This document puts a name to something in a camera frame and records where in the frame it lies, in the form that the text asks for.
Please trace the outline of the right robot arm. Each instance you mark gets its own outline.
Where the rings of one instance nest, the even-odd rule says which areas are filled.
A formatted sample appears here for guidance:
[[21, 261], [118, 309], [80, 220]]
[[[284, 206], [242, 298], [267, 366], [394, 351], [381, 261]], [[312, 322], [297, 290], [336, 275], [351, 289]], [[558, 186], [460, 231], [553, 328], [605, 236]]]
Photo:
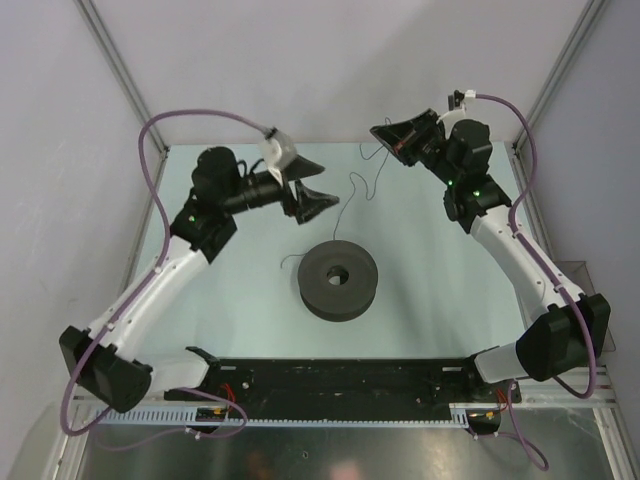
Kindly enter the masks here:
[[440, 116], [428, 109], [370, 133], [401, 164], [421, 164], [443, 182], [448, 218], [494, 259], [532, 321], [515, 342], [474, 356], [475, 367], [461, 376], [463, 393], [484, 401], [503, 380], [542, 382], [583, 366], [594, 375], [610, 305], [600, 294], [586, 294], [527, 234], [514, 202], [489, 173], [488, 125], [462, 110]]

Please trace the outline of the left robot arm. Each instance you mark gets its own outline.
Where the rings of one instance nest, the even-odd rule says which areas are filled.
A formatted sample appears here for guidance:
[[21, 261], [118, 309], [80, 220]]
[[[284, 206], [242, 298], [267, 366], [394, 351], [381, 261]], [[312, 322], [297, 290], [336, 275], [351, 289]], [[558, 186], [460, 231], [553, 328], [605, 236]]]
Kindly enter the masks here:
[[189, 196], [147, 272], [89, 327], [69, 327], [61, 334], [59, 344], [73, 382], [118, 413], [132, 410], [151, 393], [179, 388], [202, 400], [214, 397], [221, 376], [211, 369], [215, 363], [211, 354], [188, 346], [176, 355], [144, 360], [143, 340], [235, 234], [235, 215], [279, 204], [286, 216], [304, 224], [336, 205], [338, 197], [311, 190], [302, 182], [324, 170], [296, 155], [281, 172], [241, 174], [231, 149], [202, 151], [191, 174]]

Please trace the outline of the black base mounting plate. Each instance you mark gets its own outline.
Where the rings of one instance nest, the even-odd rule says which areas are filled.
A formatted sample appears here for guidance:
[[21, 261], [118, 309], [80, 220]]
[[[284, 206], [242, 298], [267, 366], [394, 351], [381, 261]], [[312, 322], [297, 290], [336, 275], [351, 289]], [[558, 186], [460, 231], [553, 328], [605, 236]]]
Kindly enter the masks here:
[[449, 420], [452, 404], [521, 400], [506, 381], [481, 380], [468, 359], [220, 359], [199, 385], [233, 392], [252, 420]]

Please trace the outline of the clear plastic bin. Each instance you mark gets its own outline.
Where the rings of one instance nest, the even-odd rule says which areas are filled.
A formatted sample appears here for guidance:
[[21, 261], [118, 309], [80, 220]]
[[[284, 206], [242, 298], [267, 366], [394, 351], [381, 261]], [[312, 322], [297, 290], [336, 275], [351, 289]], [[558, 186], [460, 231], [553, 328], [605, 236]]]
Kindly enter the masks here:
[[589, 328], [599, 363], [603, 358], [616, 351], [609, 320], [611, 308], [608, 300], [596, 288], [585, 261], [556, 260], [554, 264], [560, 270], [561, 278], [571, 281], [582, 290], [576, 301]]

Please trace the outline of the right aluminium corner post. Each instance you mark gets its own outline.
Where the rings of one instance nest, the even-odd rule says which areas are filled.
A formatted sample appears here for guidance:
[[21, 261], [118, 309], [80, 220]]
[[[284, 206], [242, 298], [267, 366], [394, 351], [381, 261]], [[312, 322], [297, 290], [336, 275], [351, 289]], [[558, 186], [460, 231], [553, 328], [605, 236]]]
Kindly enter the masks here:
[[610, 4], [611, 2], [607, 0], [586, 2], [526, 116], [531, 131], [548, 110]]

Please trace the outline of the aluminium corner post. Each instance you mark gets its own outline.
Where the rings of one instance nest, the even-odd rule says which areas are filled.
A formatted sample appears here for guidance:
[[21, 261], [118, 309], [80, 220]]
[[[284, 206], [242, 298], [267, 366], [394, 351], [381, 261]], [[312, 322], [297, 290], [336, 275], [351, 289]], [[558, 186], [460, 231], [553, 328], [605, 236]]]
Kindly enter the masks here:
[[74, 0], [73, 4], [86, 24], [129, 107], [139, 124], [143, 126], [151, 119], [152, 114], [95, 2], [91, 0]]
[[586, 2], [526, 116], [531, 131], [548, 110], [610, 4], [611, 2], [607, 0]]

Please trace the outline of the left aluminium corner post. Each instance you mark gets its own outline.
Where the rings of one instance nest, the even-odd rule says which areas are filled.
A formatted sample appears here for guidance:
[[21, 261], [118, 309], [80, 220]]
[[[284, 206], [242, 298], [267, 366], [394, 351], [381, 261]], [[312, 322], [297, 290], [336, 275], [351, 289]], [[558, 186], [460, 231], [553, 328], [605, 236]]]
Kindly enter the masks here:
[[91, 0], [74, 0], [73, 4], [86, 24], [129, 107], [139, 124], [143, 126], [151, 119], [152, 114], [95, 2]]

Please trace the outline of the aluminium frame rail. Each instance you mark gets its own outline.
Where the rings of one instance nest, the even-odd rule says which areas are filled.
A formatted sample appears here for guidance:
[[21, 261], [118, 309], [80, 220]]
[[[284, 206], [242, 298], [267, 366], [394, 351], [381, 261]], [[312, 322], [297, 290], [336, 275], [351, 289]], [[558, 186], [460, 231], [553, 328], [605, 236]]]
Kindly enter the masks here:
[[[576, 368], [561, 374], [560, 379], [576, 392], [584, 393], [588, 387], [589, 370], [587, 367]], [[573, 395], [555, 379], [538, 382], [530, 378], [520, 378], [517, 382], [524, 397], [540, 397], [542, 402], [557, 405], [581, 401], [581, 398]], [[103, 402], [82, 387], [75, 387], [72, 390], [71, 402], [96, 403], [98, 406], [104, 405]], [[597, 366], [595, 370], [595, 386], [591, 396], [585, 399], [585, 402], [590, 404], [617, 402], [613, 383], [605, 365]]]

